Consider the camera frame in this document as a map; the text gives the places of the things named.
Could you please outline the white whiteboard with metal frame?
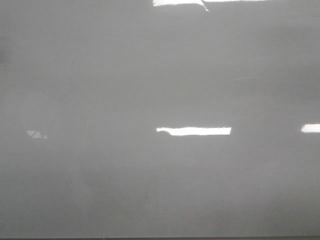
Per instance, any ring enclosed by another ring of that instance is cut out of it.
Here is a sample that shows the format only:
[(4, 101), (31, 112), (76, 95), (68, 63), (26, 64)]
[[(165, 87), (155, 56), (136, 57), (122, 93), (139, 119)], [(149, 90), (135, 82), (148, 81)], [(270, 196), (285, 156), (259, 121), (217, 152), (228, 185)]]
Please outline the white whiteboard with metal frame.
[(3, 0), (2, 238), (320, 234), (320, 3)]

